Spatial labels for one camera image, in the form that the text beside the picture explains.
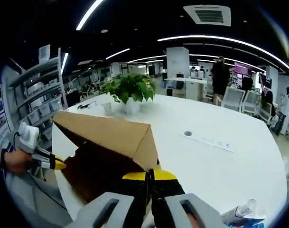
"cardboard box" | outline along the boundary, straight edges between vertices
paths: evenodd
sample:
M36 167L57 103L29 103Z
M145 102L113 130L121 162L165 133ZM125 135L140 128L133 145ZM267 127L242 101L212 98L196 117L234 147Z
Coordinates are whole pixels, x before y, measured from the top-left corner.
M62 170L86 202L112 188L129 172L157 167L157 150L149 124L59 112L57 127L79 148Z

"black trousers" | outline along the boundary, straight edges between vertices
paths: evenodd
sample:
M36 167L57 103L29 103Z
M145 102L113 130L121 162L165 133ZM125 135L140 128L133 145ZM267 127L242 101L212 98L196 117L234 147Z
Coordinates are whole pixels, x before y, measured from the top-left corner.
M279 136L281 130L282 130L282 126L283 126L283 123L286 119L286 115L284 115L283 113L280 113L279 114L279 120L277 122L277 124L275 125L274 129L273 129L273 132Z

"black cable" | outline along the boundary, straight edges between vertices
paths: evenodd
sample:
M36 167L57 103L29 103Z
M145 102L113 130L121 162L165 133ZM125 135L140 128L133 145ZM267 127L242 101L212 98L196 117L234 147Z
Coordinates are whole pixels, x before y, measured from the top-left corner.
M20 134L19 134L19 132L15 132L14 134L13 134L13 148L15 148L16 149L16 143L15 143L15 137L16 137L16 135L17 136L20 136Z
M45 195L47 195L53 202L55 202L56 204L58 204L60 207L62 207L63 209L67 210L65 207L63 207L60 203L58 203L54 198L52 198L50 195L48 195L46 192L44 192L38 185L38 183L36 182L36 180L33 178L33 176L28 172L28 175L30 176L30 178L33 180L33 182L35 183L35 185L38 187L38 189L40 189L41 192L43 192Z

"human hand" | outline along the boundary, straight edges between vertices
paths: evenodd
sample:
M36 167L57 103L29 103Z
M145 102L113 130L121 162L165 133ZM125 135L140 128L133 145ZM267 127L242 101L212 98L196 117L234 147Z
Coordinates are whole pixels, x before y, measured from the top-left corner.
M32 162L31 154L25 153L21 149L17 149L12 153L4 154L6 168L14 174L22 174L28 170L29 164Z

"air conditioning vent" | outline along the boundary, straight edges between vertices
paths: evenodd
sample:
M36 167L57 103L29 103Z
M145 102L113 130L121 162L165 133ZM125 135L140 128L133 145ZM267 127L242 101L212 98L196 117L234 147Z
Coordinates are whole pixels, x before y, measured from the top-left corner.
M194 5L183 9L198 25L231 26L231 9L227 6Z

